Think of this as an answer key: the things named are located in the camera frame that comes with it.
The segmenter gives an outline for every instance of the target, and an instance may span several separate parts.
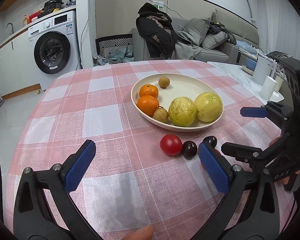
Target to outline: sofa armrest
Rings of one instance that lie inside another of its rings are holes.
[[[229,62],[228,62],[229,64],[236,64],[237,56],[239,54],[238,46],[233,45],[232,43],[226,41],[222,43],[219,47],[217,47],[217,50],[229,56]]]
[[[151,58],[146,40],[140,37],[137,29],[132,29],[132,47],[135,61],[159,60],[161,58]]]

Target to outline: cabinet door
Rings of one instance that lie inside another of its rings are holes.
[[[33,48],[29,44],[28,33],[25,32],[12,40],[15,64],[24,87],[38,84]]]
[[[4,47],[0,49],[1,95],[7,95],[11,92],[24,88],[18,72],[18,64],[15,55],[16,54],[14,53],[11,42],[7,43]]]

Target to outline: white marble table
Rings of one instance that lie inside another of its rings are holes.
[[[232,65],[226,63],[219,63],[219,62],[207,62],[208,64],[218,68],[219,70],[223,71],[229,77],[232,77],[236,82],[240,85],[245,87],[248,91],[250,91],[255,97],[257,97],[263,104],[267,104],[267,100],[262,98],[259,93],[261,91],[262,86],[256,83],[252,76],[246,73],[242,66],[239,65]],[[284,97],[277,92],[273,92],[272,97],[270,98],[271,101],[280,102],[284,99]]]

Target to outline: washing machine door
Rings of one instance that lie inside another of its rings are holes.
[[[70,58],[71,48],[66,35],[59,32],[47,32],[37,41],[34,49],[38,68],[53,75],[63,70]]]

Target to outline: faucet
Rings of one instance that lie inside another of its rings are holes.
[[[13,26],[13,24],[12,23],[8,23],[7,26],[6,26],[6,28],[8,28],[9,24],[11,24],[11,33],[10,33],[10,35],[13,35],[14,34],[14,26]]]

